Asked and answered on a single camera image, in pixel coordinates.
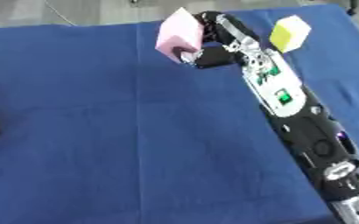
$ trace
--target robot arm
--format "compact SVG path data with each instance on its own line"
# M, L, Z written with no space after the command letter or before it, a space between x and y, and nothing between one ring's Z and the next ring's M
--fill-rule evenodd
M195 15L204 40L221 46L196 53L174 49L198 68L236 63L271 127L338 220L359 224L359 149L327 107L283 57L261 49L258 36L236 18L216 11Z

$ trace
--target blue tablecloth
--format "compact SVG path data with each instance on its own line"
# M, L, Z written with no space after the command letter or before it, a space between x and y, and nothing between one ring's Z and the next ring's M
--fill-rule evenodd
M359 30L337 6L234 12L286 54L359 145ZM273 224L330 212L236 66L154 50L159 23L0 29L0 224Z

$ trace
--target gray floor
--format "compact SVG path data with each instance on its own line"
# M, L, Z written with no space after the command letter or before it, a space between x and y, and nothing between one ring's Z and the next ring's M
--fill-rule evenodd
M45 1L77 25L112 25L158 20L181 6L191 12L324 3L348 6L348 0L140 0L137 4L130 4L129 0L0 0L0 27L66 24ZM359 9L353 20L359 25Z

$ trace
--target pink cube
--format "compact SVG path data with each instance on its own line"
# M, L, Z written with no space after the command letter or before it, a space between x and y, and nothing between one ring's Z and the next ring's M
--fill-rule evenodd
M191 53L200 50L203 31L203 25L192 14L184 8L179 8L160 26L155 49L180 63L172 49L180 46Z

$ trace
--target cable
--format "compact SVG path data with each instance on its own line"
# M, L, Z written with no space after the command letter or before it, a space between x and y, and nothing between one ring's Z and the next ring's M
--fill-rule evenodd
M69 19L67 19L67 17L65 17L64 15L62 15L58 10L56 10L56 8L54 8L47 0L44 0L45 5L47 7L49 7L57 16L59 16L60 18L62 18L65 22L69 23L70 25L77 25L75 23L73 23L72 21L70 21Z

